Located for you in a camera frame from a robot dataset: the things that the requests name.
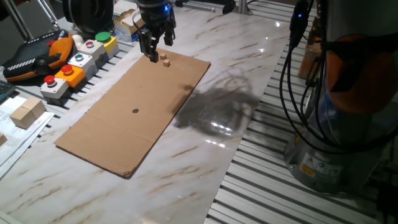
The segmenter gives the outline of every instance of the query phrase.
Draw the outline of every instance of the table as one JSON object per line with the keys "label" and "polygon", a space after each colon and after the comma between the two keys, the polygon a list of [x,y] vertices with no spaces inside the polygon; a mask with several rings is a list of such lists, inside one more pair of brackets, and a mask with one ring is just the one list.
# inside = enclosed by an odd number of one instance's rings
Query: table
{"label": "table", "polygon": [[[184,8],[175,13],[174,46],[159,47],[212,65],[133,177],[110,174],[53,142],[141,57],[138,47],[0,181],[0,210],[22,223],[203,223],[285,47],[289,24]],[[215,134],[226,124],[232,135]]]}

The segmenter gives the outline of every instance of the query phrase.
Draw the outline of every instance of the white button box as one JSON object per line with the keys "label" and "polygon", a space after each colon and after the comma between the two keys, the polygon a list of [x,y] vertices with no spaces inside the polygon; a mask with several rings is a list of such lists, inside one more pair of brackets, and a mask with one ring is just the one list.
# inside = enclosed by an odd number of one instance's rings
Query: white button box
{"label": "white button box", "polygon": [[93,57],[87,54],[77,53],[69,60],[68,64],[82,68],[85,71],[87,80],[93,78],[98,72]]}
{"label": "white button box", "polygon": [[66,92],[69,85],[66,80],[62,78],[55,78],[55,83],[48,85],[44,83],[40,87],[40,92],[46,98],[59,99]]}
{"label": "white button box", "polygon": [[109,57],[104,44],[94,40],[87,40],[79,49],[79,53],[90,55],[94,58],[97,68],[102,68]]}

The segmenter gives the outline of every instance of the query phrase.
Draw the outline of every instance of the red button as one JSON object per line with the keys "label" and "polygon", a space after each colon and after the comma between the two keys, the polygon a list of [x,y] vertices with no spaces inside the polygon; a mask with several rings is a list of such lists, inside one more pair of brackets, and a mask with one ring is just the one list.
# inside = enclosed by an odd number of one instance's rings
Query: red button
{"label": "red button", "polygon": [[55,43],[55,40],[50,40],[50,42],[48,42],[47,45],[48,45],[49,47],[51,47],[54,43]]}
{"label": "red button", "polygon": [[55,77],[52,75],[49,75],[47,77],[44,78],[44,81],[48,84],[51,85],[55,82]]}
{"label": "red button", "polygon": [[61,71],[62,71],[63,73],[68,73],[68,72],[72,71],[72,66],[71,66],[71,65],[64,65],[64,66],[61,68]]}
{"label": "red button", "polygon": [[86,47],[90,48],[90,47],[94,47],[94,43],[92,41],[88,41],[86,43]]}

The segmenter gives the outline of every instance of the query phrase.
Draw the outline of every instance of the warning label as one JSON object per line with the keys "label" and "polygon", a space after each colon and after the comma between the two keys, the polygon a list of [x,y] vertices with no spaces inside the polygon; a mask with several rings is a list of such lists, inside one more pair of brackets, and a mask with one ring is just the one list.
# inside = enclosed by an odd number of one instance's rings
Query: warning label
{"label": "warning label", "polygon": [[304,159],[300,165],[300,170],[307,175],[324,182],[336,183],[342,166],[331,165],[316,157],[305,153]]}

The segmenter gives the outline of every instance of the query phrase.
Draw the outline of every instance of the cardboard sheet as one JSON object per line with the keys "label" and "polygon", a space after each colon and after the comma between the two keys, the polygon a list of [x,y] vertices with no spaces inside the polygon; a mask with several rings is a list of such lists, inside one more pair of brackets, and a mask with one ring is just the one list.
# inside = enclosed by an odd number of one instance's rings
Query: cardboard sheet
{"label": "cardboard sheet", "polygon": [[55,144],[110,172],[130,177],[210,66],[166,53],[171,66],[142,56]]}

